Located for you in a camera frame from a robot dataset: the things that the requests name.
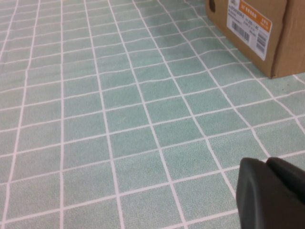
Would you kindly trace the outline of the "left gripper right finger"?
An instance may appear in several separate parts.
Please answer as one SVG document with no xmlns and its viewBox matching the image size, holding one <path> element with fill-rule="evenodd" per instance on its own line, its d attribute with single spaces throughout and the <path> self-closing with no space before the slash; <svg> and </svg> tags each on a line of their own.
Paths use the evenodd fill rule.
<svg viewBox="0 0 305 229">
<path fill-rule="evenodd" d="M 266 164 L 282 183 L 304 203 L 305 171 L 278 157 L 268 158 Z"/>
</svg>

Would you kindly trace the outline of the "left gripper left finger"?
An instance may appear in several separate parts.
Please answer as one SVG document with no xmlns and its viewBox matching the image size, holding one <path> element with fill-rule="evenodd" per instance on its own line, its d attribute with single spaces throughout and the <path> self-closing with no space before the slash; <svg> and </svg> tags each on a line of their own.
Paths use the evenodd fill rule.
<svg viewBox="0 0 305 229">
<path fill-rule="evenodd" d="M 236 204 L 243 229 L 303 229 L 305 203 L 290 191 L 266 162 L 240 162 Z"/>
</svg>

